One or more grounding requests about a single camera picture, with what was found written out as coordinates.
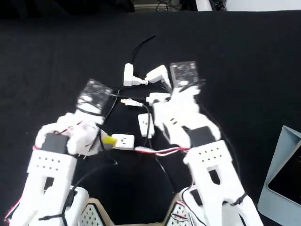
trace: red and white wire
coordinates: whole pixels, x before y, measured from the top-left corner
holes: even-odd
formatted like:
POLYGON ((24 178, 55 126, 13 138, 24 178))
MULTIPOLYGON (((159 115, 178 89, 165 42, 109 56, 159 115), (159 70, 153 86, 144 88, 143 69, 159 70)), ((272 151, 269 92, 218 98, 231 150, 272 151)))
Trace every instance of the red and white wire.
POLYGON ((136 147, 135 148, 135 151, 137 151, 137 152, 145 153, 145 154, 155 154, 157 156, 166 156, 166 155, 173 154, 173 153, 176 153, 181 150, 186 151, 186 150, 189 150, 189 148, 172 147, 172 148, 163 149, 163 150, 159 150, 159 151, 155 151, 155 150, 147 148, 147 147, 136 147))
POLYGON ((10 210, 7 212, 7 214, 4 216, 4 222, 6 222, 8 220, 9 215, 18 207, 21 198, 19 198, 19 200, 15 203, 15 205, 12 206, 12 208, 10 208, 10 210))

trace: black cable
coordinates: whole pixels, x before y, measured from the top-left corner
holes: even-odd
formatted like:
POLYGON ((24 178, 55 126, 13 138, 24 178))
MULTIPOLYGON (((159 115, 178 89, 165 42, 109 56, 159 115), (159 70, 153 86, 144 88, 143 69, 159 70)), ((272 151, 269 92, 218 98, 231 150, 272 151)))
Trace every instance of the black cable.
POLYGON ((156 7, 156 11, 158 11, 159 10, 159 6, 162 4, 162 2, 159 2, 159 4, 157 5, 157 7, 156 7))
POLYGON ((148 140, 148 138, 149 138, 149 133, 150 133, 150 127, 151 127, 151 113, 150 113, 149 108, 148 108, 146 105, 143 105, 143 107, 146 109, 147 115, 148 115, 146 137, 145 137, 145 141, 144 141, 144 144, 143 144, 143 147, 145 147, 146 144, 147 144, 147 140, 148 140))
POLYGON ((177 8, 177 7, 175 7, 174 5, 172 5, 172 4, 169 4, 168 2, 165 2, 165 1, 163 1, 163 0, 158 0, 160 3, 163 3, 163 4, 166 4, 166 5, 168 5, 169 7, 171 7, 171 8, 175 8, 175 9, 177 9, 177 10, 179 10, 179 11, 181 11, 181 9, 180 8, 177 8))
POLYGON ((145 101, 145 97, 129 97, 129 96, 117 95, 117 94, 113 94, 113 93, 111 93, 110 96, 121 97, 121 98, 126 98, 126 99, 133 99, 133 100, 144 100, 145 101))
POLYGON ((152 40, 152 39, 155 38, 155 37, 156 37, 155 35, 150 36, 149 38, 147 38, 147 39, 145 39, 144 41, 140 42, 140 43, 134 48, 134 50, 133 50, 133 52, 132 52, 131 64, 134 64, 135 58, 136 58, 136 56, 137 56, 139 50, 141 49, 141 47, 142 47, 145 43, 149 42, 150 40, 152 40))
POLYGON ((199 88, 200 88, 200 87, 204 86, 205 83, 206 83, 206 79, 200 79, 200 80, 197 80, 197 81, 192 82, 192 83, 190 83, 190 84, 188 84, 188 85, 186 85, 186 86, 183 86, 183 87, 179 90, 179 93, 181 93, 181 92, 183 92, 184 90, 190 88, 191 86, 195 86, 195 85, 198 85, 199 88))
MULTIPOLYGON (((149 140, 149 147, 150 147, 150 149, 153 149, 152 143, 151 143, 151 139, 148 139, 148 140, 149 140)), ((173 190, 172 194, 175 194, 175 191, 176 191, 175 184, 174 184, 174 181, 172 180, 170 174, 165 170, 164 166, 160 163, 159 159, 156 156, 155 156, 155 160, 159 164, 159 166, 161 167, 161 169, 163 170, 163 172, 165 173, 166 178, 167 178, 167 180, 168 180, 168 182, 169 182, 169 184, 170 184, 170 186, 171 186, 171 188, 173 190)))
POLYGON ((223 131, 222 127, 220 126, 220 124, 218 123, 218 121, 210 114, 210 112, 205 108, 204 105, 199 105, 203 111, 209 116, 209 118, 211 119, 211 121, 219 128, 222 136, 225 138, 226 143, 228 143, 228 145, 230 146, 230 150, 232 152, 232 155, 234 156, 234 161, 235 161, 235 165, 236 165, 236 171, 238 174, 238 177, 240 179, 240 165, 239 165, 239 161, 236 155, 236 151, 234 149, 234 146, 232 145, 232 143, 230 142, 230 139, 227 137, 227 135, 225 134, 225 132, 223 131))
POLYGON ((90 114, 90 115, 94 115, 94 116, 102 116, 100 113, 94 113, 94 112, 86 111, 86 110, 78 107, 78 105, 76 105, 76 109, 83 112, 83 113, 86 113, 86 114, 90 114))
POLYGON ((110 155, 107 153, 108 150, 104 147, 103 140, 102 140, 102 129, 101 129, 102 126, 100 124, 97 124, 97 126, 99 128, 99 132, 96 138, 99 137, 100 147, 102 148, 104 155, 107 157, 107 159, 114 162, 114 164, 118 164, 118 162, 115 159, 110 157, 110 155))
POLYGON ((114 103, 113 103, 111 109, 109 110, 109 112, 107 113, 107 115, 105 116, 105 118, 104 118, 103 121, 105 121, 111 115, 111 113, 112 113, 112 111, 113 111, 113 109, 114 109, 114 107, 115 107, 115 105, 117 103, 117 99, 118 99, 118 97, 115 98, 114 103))

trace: red wire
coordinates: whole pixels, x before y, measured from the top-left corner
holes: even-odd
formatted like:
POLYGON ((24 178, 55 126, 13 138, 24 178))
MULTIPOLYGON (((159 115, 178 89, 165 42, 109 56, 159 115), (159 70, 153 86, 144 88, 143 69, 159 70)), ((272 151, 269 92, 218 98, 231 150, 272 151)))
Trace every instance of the red wire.
POLYGON ((176 217, 179 217, 179 218, 182 218, 182 219, 185 219, 185 220, 188 220, 188 218, 183 217, 183 216, 181 216, 181 215, 179 215, 179 214, 176 214, 176 213, 173 213, 172 215, 173 215, 173 216, 176 216, 176 217))
POLYGON ((19 205, 20 200, 21 200, 22 196, 18 199, 18 201, 12 206, 12 208, 10 208, 10 210, 7 212, 7 214, 4 217, 4 221, 7 220, 8 216, 11 214, 11 212, 17 207, 17 205, 19 205))
POLYGON ((146 153, 146 154, 159 154, 159 153, 168 153, 168 152, 173 152, 173 151, 180 151, 180 150, 189 150, 189 148, 185 147, 174 147, 174 148, 169 148, 165 150, 160 150, 160 151, 148 151, 147 149, 139 149, 136 148, 135 151, 140 152, 140 153, 146 153))

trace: white power outlet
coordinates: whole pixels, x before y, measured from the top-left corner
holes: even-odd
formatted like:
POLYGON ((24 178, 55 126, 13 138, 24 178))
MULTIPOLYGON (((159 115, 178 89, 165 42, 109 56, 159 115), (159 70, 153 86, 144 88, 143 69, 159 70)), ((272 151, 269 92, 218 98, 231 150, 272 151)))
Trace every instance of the white power outlet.
POLYGON ((128 135, 128 134, 112 134, 112 138, 117 139, 117 142, 114 149, 120 149, 120 150, 133 150, 134 149, 134 142, 135 137, 134 135, 128 135))
POLYGON ((186 208, 175 203, 165 226, 191 226, 189 213, 186 208))
MULTIPOLYGON (((148 127, 148 123, 149 123, 148 113, 138 115, 138 121, 139 121, 141 135, 142 135, 142 137, 146 137, 147 127, 148 127)), ((153 122, 152 116, 150 114, 150 129, 149 129, 148 138, 151 138, 154 134, 155 134, 154 122, 153 122)))

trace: black cloth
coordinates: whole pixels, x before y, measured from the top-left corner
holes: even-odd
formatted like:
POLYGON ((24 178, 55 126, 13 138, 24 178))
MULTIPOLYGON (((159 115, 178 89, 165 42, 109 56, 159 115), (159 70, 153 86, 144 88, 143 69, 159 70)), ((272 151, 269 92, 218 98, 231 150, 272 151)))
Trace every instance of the black cloth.
MULTIPOLYGON (((133 48, 156 35, 135 61, 142 76, 171 62, 195 60, 207 80, 198 96, 235 148, 241 181, 258 202, 282 125, 301 131, 301 12, 148 13, 0 23, 0 188, 4 213, 22 194, 32 145, 44 124, 75 109, 88 78, 121 86, 133 48)), ((157 88, 124 95, 146 96, 157 88)), ((136 135, 143 109, 117 104, 108 133, 136 135)), ((160 132, 156 149, 168 147, 160 132)), ((119 165, 81 184, 116 224, 162 221, 173 195, 151 156, 111 151, 119 165)), ((182 155, 160 159, 176 191, 190 183, 182 155)), ((107 164, 100 154, 79 160, 74 182, 107 164)), ((273 225, 263 218, 265 225, 273 225)))

